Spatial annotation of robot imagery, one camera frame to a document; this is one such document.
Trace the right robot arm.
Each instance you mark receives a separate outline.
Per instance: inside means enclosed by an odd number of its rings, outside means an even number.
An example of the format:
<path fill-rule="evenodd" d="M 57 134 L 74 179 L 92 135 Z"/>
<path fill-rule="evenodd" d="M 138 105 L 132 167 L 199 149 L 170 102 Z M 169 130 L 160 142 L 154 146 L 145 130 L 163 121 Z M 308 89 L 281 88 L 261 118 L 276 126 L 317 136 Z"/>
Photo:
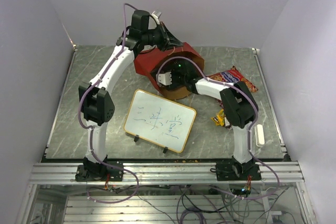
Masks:
<path fill-rule="evenodd" d="M 258 119 L 258 105 L 251 92 L 243 81 L 227 83 L 206 77 L 200 67 L 186 57 L 171 60 L 169 86 L 185 87 L 193 94 L 222 102 L 224 114 L 234 130 L 233 159 L 237 164 L 231 167 L 231 172 L 236 179 L 244 179 L 250 173 L 247 163 L 254 158 L 252 132 Z"/>

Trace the red chips bag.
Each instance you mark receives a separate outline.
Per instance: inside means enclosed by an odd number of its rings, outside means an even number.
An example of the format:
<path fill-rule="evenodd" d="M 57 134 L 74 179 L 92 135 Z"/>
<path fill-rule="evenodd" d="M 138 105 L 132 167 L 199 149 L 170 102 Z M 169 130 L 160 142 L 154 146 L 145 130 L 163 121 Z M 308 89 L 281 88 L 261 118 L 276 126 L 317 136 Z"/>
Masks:
<path fill-rule="evenodd" d="M 229 70 L 218 72 L 208 77 L 212 80 L 228 83 L 237 83 L 239 81 L 242 81 L 246 84 L 250 92 L 255 93 L 258 91 L 258 88 L 247 78 L 245 78 L 235 66 L 232 66 Z"/>

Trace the red paper bag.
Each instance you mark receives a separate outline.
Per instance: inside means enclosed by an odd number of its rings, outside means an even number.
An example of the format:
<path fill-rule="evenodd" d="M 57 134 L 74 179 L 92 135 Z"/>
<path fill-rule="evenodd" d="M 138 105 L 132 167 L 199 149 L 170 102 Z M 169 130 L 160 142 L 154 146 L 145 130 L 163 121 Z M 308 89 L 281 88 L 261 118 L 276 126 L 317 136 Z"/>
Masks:
<path fill-rule="evenodd" d="M 183 46 L 181 47 L 174 47 L 167 51 L 160 51 L 155 48 L 146 53 L 139 54 L 134 61 L 136 73 L 146 76 L 154 88 L 169 100 L 179 100 L 191 93 L 185 86 L 178 83 L 164 86 L 156 82 L 156 74 L 160 66 L 166 60 L 177 56 L 192 60 L 201 70 L 204 70 L 204 59 L 186 42 L 183 42 Z"/>

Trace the purple candy packet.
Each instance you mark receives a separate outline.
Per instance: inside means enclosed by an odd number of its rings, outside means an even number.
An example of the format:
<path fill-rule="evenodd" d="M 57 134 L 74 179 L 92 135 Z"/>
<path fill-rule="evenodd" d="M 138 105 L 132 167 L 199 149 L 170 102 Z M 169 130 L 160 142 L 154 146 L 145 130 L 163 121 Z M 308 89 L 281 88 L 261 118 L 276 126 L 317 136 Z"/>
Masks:
<path fill-rule="evenodd" d="M 226 118 L 224 118 L 224 127 L 229 130 L 232 129 L 232 125 Z"/>

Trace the yellow m&m's packet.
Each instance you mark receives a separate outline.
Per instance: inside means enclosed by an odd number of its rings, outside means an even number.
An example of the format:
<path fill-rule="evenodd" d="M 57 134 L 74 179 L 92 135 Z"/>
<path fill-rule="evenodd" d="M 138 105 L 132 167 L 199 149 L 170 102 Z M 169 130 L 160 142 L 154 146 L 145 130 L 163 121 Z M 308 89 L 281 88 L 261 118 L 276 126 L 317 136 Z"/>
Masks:
<path fill-rule="evenodd" d="M 216 113 L 215 117 L 212 117 L 212 121 L 215 123 L 216 126 L 224 126 L 224 118 L 225 118 L 224 110 L 221 109 L 219 112 Z"/>

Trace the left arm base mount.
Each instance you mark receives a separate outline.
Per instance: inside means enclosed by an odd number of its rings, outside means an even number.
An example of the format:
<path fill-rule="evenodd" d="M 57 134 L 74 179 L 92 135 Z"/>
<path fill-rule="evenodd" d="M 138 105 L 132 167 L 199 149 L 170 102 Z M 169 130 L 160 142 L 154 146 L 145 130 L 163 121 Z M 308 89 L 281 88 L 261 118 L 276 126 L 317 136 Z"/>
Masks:
<path fill-rule="evenodd" d="M 118 169 L 92 162 L 79 165 L 75 174 L 75 181 L 101 182 L 108 180 L 112 182 L 121 182 L 124 174 L 124 171 L 122 170 L 123 165 L 117 164 L 116 162 L 112 162 L 111 165 L 116 166 Z"/>

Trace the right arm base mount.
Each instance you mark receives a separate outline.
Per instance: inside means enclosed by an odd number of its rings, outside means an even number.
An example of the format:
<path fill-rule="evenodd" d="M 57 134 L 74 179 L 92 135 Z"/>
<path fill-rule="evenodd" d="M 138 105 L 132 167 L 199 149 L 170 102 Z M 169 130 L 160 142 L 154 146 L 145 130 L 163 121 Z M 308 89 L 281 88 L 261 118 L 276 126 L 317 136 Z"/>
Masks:
<path fill-rule="evenodd" d="M 216 163 L 215 167 L 210 169 L 210 172 L 216 175 L 217 181 L 261 180 L 261 172 L 257 164 L 252 164 L 251 168 L 242 170 L 238 164 L 227 160 Z"/>

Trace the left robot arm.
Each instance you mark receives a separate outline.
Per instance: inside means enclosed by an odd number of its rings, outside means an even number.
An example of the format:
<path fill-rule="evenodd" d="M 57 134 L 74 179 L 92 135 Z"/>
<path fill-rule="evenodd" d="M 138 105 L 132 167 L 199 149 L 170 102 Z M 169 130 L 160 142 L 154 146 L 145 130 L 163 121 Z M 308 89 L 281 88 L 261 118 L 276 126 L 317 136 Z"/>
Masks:
<path fill-rule="evenodd" d="M 90 82 L 79 86 L 78 119 L 80 125 L 88 130 L 88 149 L 83 166 L 94 180 L 102 180 L 107 175 L 104 165 L 107 161 L 106 131 L 115 111 L 110 93 L 116 82 L 146 46 L 160 51 L 183 46 L 160 21 L 160 16 L 159 11 L 135 10 L 130 26 L 124 28 L 104 67 Z"/>

